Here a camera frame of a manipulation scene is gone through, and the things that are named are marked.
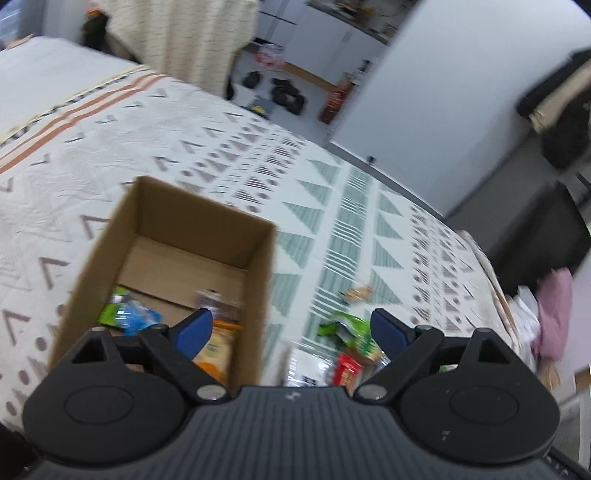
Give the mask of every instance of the patterned tablecloth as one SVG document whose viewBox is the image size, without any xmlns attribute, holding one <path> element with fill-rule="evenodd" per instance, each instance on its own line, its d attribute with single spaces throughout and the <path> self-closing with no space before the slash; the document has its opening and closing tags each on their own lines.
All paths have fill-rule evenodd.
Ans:
<svg viewBox="0 0 591 480">
<path fill-rule="evenodd" d="M 64 101 L 0 144 L 0 418 L 20 426 L 70 289 L 118 199 L 151 175 L 275 222 L 262 382 L 285 347 L 329 348 L 339 292 L 371 285 L 409 325 L 506 337 L 488 281 L 454 232 L 322 148 L 146 67 Z"/>
</svg>

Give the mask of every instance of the cardboard box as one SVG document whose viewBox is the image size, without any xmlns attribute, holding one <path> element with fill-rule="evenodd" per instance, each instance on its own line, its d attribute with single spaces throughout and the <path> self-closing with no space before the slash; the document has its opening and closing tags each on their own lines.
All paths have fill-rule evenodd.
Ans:
<svg viewBox="0 0 591 480">
<path fill-rule="evenodd" d="M 116 208 L 77 280 L 50 367 L 96 325 L 113 287 L 174 325 L 196 308 L 196 291 L 242 304 L 243 327 L 229 387 L 256 384 L 271 279 L 275 226 L 150 177 L 139 177 Z"/>
</svg>

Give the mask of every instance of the orange stripe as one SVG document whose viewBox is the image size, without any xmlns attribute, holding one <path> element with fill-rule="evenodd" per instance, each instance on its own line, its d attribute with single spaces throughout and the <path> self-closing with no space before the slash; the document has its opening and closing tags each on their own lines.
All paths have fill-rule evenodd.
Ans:
<svg viewBox="0 0 591 480">
<path fill-rule="evenodd" d="M 152 78 L 148 83 L 146 83 L 146 85 L 144 85 L 141 88 L 137 88 L 133 91 L 130 92 L 126 92 L 123 95 L 121 95 L 120 97 L 117 97 L 115 99 L 110 100 L 109 102 L 104 103 L 103 105 L 100 105 L 98 108 L 90 111 L 90 112 L 86 112 L 83 113 L 82 115 L 78 115 L 77 117 L 74 117 L 71 121 L 69 121 L 67 124 L 61 125 L 60 127 L 56 128 L 54 131 L 49 132 L 45 137 L 43 137 L 42 139 L 38 140 L 37 143 L 35 143 L 34 145 L 30 146 L 29 148 L 27 148 L 24 152 L 22 152 L 21 154 L 18 154 L 15 158 L 13 158 L 10 162 L 8 162 L 6 165 L 4 165 L 3 167 L 0 167 L 0 174 L 4 173 L 5 171 L 9 170 L 10 168 L 12 168 L 14 165 L 20 163 L 22 160 L 24 160 L 25 158 L 27 158 L 30 154 L 32 154 L 34 151 L 37 151 L 39 148 L 41 148 L 43 145 L 45 145 L 47 142 L 49 142 L 49 140 L 52 140 L 53 138 L 55 138 L 56 136 L 58 136 L 58 134 L 62 133 L 64 130 L 73 127 L 74 125 L 76 125 L 80 120 L 83 120 L 85 118 L 88 118 L 102 110 L 104 110 L 107 107 L 110 107 L 111 105 L 116 104 L 117 102 L 124 100 L 138 92 L 142 92 L 143 90 L 149 88 L 150 86 L 152 86 L 154 83 L 156 83 L 157 81 L 159 81 L 162 78 L 168 77 L 168 75 L 164 75 L 164 74 L 159 74 L 157 77 Z"/>
<path fill-rule="evenodd" d="M 24 145 L 26 145 L 28 142 L 31 142 L 33 140 L 35 140 L 37 137 L 39 137 L 40 135 L 43 135 L 43 133 L 45 133 L 47 130 L 49 130 L 51 127 L 53 127 L 55 124 L 61 122 L 62 120 L 66 119 L 68 116 L 70 116 L 73 113 L 79 112 L 80 110 L 84 110 L 85 108 L 88 108 L 91 105 L 94 105 L 95 103 L 98 103 L 112 95 L 115 95 L 117 93 L 121 93 L 125 90 L 129 90 L 132 89 L 133 87 L 135 87 L 140 81 L 154 76 L 154 75 L 158 75 L 158 73 L 156 72 L 152 72 L 152 73 L 147 73 L 145 75 L 142 75 L 141 77 L 135 79 L 132 83 L 124 86 L 124 87 L 120 87 L 117 90 L 112 90 L 110 92 L 106 92 L 103 93 L 101 95 L 99 95 L 98 97 L 84 103 L 83 105 L 80 105 L 76 108 L 74 108 L 73 110 L 68 110 L 67 112 L 62 113 L 59 117 L 54 118 L 51 122 L 49 122 L 46 126 L 44 126 L 41 130 L 39 130 L 35 135 L 27 138 L 24 142 L 22 142 L 21 144 L 17 145 L 16 147 L 14 147 L 10 152 L 7 152 L 5 155 L 3 155 L 2 157 L 0 157 L 0 163 L 2 162 L 3 159 L 5 159 L 7 156 L 13 154 L 16 150 L 18 150 L 19 148 L 23 147 Z"/>
</svg>

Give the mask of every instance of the cream curtain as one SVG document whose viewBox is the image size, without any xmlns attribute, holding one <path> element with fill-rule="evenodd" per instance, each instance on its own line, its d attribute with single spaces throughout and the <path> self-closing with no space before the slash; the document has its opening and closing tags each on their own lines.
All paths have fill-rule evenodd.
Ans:
<svg viewBox="0 0 591 480">
<path fill-rule="evenodd" d="M 108 31 L 143 63 L 222 96 L 259 0 L 99 0 Z"/>
</svg>

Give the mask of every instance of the red snack package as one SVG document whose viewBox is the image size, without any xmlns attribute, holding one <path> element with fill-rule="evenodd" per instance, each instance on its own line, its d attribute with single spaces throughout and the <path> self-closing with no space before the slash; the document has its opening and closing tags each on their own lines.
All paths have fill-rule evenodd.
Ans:
<svg viewBox="0 0 591 480">
<path fill-rule="evenodd" d="M 352 395 L 359 384 L 362 372 L 363 367 L 357 360 L 346 353 L 340 353 L 336 358 L 333 385 L 342 385 L 349 395 Z"/>
</svg>

